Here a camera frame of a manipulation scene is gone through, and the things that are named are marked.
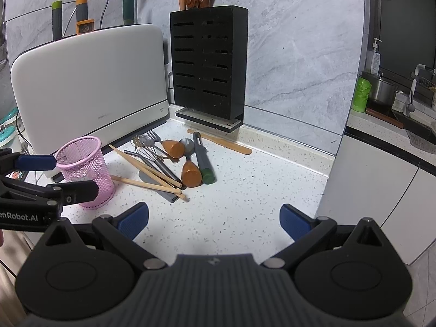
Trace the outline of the white toaster appliance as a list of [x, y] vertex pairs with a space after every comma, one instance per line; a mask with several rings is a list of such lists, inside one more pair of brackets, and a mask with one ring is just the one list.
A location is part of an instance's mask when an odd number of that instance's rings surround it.
[[112, 27], [22, 53], [10, 79], [36, 154], [96, 136], [102, 146], [168, 115], [163, 33], [155, 25]]

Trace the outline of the green tipped grey utensil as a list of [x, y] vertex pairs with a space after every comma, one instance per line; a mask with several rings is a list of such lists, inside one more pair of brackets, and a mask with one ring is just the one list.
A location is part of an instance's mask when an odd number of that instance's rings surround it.
[[57, 0], [52, 3], [53, 41], [58, 41], [62, 39], [62, 27], [63, 27], [62, 1]]

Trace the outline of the teal lidded container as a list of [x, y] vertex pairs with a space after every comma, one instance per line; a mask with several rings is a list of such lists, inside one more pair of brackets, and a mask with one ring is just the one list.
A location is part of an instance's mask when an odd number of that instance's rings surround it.
[[19, 111], [14, 108], [5, 117], [1, 118], [0, 147], [1, 149], [12, 149], [13, 152], [20, 152], [22, 144], [19, 140], [16, 121]]

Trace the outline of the grey green handled peeler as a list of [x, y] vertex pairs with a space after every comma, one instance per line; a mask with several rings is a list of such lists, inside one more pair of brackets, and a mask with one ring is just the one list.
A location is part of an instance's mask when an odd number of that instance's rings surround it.
[[198, 131], [195, 131], [192, 136], [198, 167], [202, 175], [202, 182], [204, 184], [213, 184], [216, 181], [216, 176], [208, 158], [206, 148], [202, 144], [201, 135]]

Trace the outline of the steel pot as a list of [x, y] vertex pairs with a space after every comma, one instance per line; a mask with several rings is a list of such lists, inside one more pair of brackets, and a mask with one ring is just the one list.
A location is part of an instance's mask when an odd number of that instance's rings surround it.
[[368, 72], [363, 72], [361, 76], [371, 84], [371, 91], [369, 94], [369, 99], [371, 101], [380, 105], [393, 106], [397, 94], [396, 85], [389, 83], [378, 75], [373, 75]]

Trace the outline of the green cloth bundle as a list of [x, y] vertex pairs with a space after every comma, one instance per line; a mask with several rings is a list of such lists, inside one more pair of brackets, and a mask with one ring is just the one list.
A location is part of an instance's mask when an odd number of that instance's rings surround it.
[[372, 85], [368, 80], [364, 78], [358, 78], [353, 95], [352, 110], [365, 113], [371, 88]]

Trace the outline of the white cabinet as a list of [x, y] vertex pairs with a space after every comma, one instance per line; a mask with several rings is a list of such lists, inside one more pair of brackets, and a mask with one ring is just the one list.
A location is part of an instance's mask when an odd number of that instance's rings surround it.
[[435, 165], [356, 134], [343, 137], [316, 213], [341, 225], [374, 219], [410, 265], [435, 241]]

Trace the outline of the brown handled spoon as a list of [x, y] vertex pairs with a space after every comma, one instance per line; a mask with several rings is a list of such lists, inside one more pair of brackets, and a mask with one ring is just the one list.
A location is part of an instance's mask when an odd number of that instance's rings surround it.
[[[150, 139], [146, 136], [146, 133], [143, 135], [140, 135], [140, 141], [142, 144], [146, 147], [153, 148]], [[171, 159], [180, 159], [184, 156], [184, 145], [178, 141], [175, 140], [167, 140], [170, 143], [168, 151], [168, 155], [164, 154], [168, 158]]]
[[184, 145], [184, 156], [186, 158], [183, 165], [181, 180], [186, 187], [198, 187], [202, 184], [202, 174], [199, 168], [191, 161], [191, 156], [194, 154], [194, 142], [188, 138], [181, 139]]

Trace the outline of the brown handled spoon front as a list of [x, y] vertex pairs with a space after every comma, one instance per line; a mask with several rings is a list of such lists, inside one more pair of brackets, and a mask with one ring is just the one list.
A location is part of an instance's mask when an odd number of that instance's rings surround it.
[[181, 139], [184, 145], [184, 156], [186, 158], [183, 165], [181, 180], [186, 187], [198, 187], [202, 184], [202, 174], [199, 168], [191, 161], [191, 156], [194, 154], [194, 142], [188, 138]]

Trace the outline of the flat wooden spatula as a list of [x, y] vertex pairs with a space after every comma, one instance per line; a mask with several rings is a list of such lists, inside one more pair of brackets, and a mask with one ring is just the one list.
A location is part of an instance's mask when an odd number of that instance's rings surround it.
[[232, 151], [236, 151], [237, 153], [240, 154], [244, 154], [244, 155], [251, 155], [252, 154], [252, 150], [250, 148], [247, 148], [245, 146], [241, 146], [235, 142], [231, 142], [225, 139], [222, 139], [220, 137], [214, 137], [211, 135], [207, 135], [204, 133], [200, 133], [201, 138], [204, 138], [208, 141], [211, 141], [212, 143], [222, 146], [226, 149], [232, 150]]

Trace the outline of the soap dispenser bottle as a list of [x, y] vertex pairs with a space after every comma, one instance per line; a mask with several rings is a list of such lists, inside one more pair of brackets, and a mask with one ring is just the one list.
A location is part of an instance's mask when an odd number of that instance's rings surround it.
[[378, 48], [380, 43], [381, 39], [374, 38], [372, 49], [367, 51], [365, 70], [372, 75], [379, 74], [381, 54], [378, 52]]

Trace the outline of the metal fork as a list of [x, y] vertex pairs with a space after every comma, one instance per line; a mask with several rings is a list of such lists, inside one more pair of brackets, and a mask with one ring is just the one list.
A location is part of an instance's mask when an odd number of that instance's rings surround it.
[[170, 143], [167, 140], [162, 140], [154, 131], [150, 130], [146, 132], [146, 136], [150, 139], [152, 147], [163, 154], [168, 155], [168, 149]]

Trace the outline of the orange tipped grey utensil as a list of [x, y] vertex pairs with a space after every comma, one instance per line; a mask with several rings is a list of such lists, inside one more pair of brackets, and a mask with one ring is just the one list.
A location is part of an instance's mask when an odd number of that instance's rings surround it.
[[88, 0], [76, 0], [76, 34], [92, 32], [94, 26], [95, 21], [88, 15]]

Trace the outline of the black knife block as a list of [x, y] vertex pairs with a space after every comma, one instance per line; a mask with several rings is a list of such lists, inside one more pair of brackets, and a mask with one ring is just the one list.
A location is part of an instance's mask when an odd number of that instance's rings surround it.
[[178, 116], [231, 133], [243, 124], [248, 10], [206, 7], [170, 14]]

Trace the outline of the pink mesh cup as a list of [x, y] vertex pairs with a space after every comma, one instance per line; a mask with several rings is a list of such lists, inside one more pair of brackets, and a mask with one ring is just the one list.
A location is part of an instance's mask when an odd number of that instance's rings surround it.
[[101, 151], [99, 138], [86, 136], [71, 140], [60, 147], [55, 158], [66, 181], [92, 180], [98, 185], [97, 197], [81, 204], [81, 207], [95, 210], [112, 199], [115, 187]]

